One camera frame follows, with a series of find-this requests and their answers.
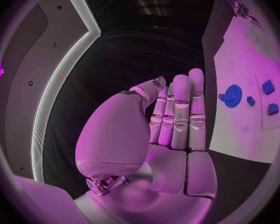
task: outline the blue gear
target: blue gear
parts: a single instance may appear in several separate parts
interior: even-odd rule
[[[242,99],[242,89],[237,85],[231,85],[225,95],[224,95],[224,103],[229,108],[236,107]]]

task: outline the blue object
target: blue object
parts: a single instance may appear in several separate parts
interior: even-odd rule
[[[219,100],[224,101],[224,94],[219,94]]]
[[[224,95],[224,103],[229,108],[234,108],[237,106],[242,99],[242,89],[237,85],[231,85],[225,95]]]
[[[279,112],[278,105],[276,105],[274,103],[269,105],[269,110],[268,110],[268,114],[269,115],[274,115],[274,114],[276,114],[278,112]]]
[[[248,96],[248,97],[247,97],[247,102],[248,102],[248,104],[250,104],[251,106],[254,106],[254,105],[255,105],[255,100],[254,100],[251,96]]]
[[[263,83],[263,91],[266,95],[272,93],[275,90],[275,87],[271,80],[268,80],[267,82]]]

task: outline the blue cube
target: blue cube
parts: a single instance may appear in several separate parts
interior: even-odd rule
[[[276,105],[274,103],[269,105],[269,110],[268,110],[268,114],[269,115],[274,115],[274,114],[276,114],[278,112],[279,112],[278,105]]]
[[[263,83],[263,91],[266,95],[272,93],[274,90],[275,88],[271,80],[268,80],[267,82]]]

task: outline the robotic hand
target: robotic hand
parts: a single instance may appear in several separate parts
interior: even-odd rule
[[[89,188],[100,196],[127,182],[124,176],[143,165],[149,144],[204,150],[203,83],[202,71],[193,69],[188,76],[177,75],[169,88],[158,77],[100,105],[76,146],[76,165],[89,178]],[[144,111],[155,99],[148,124]]]

